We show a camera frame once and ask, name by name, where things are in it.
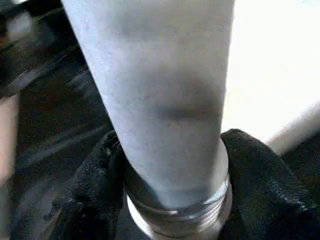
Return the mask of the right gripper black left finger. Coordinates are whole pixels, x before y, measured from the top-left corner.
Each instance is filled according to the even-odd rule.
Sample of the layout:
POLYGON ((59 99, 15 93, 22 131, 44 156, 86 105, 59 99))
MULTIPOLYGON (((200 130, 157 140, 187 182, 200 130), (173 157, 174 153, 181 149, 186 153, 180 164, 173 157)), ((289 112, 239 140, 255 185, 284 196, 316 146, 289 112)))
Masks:
POLYGON ((115 130, 96 144, 52 202, 51 240, 113 240, 123 207, 126 156, 115 130))

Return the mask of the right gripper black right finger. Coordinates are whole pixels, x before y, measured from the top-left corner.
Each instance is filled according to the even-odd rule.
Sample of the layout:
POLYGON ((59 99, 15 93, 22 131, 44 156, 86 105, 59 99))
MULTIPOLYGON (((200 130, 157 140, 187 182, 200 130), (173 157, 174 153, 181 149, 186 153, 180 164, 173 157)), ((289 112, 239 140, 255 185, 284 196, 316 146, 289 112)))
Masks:
POLYGON ((320 206, 285 162, 239 129, 221 134, 229 159, 232 209, 221 240, 318 240, 320 206))

